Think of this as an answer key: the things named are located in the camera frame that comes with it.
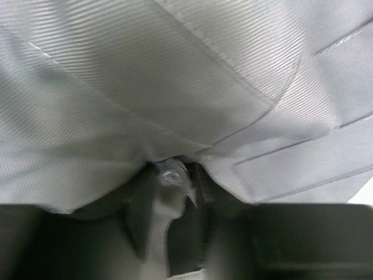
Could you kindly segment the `grey pleated skirt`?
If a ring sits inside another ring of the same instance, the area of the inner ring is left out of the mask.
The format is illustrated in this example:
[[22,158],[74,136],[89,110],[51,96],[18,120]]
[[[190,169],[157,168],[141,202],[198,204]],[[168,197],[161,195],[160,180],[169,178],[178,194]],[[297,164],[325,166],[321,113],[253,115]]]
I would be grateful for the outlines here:
[[1,2],[1,205],[73,214],[154,167],[135,279],[195,279],[188,164],[244,204],[372,208],[372,2]]

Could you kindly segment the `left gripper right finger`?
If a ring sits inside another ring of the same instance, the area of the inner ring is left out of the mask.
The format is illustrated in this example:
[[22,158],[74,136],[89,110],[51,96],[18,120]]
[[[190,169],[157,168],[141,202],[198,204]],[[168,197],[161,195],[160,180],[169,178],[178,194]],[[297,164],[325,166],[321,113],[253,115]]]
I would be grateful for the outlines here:
[[195,279],[371,279],[372,208],[244,204],[199,164],[196,202],[168,235],[170,275]]

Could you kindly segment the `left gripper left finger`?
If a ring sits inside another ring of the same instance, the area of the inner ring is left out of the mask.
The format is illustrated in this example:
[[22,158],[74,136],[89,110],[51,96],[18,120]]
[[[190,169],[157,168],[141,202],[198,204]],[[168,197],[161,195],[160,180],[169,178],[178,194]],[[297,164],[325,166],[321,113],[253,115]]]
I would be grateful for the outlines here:
[[146,167],[72,214],[1,205],[1,278],[137,278],[157,182],[157,170]]

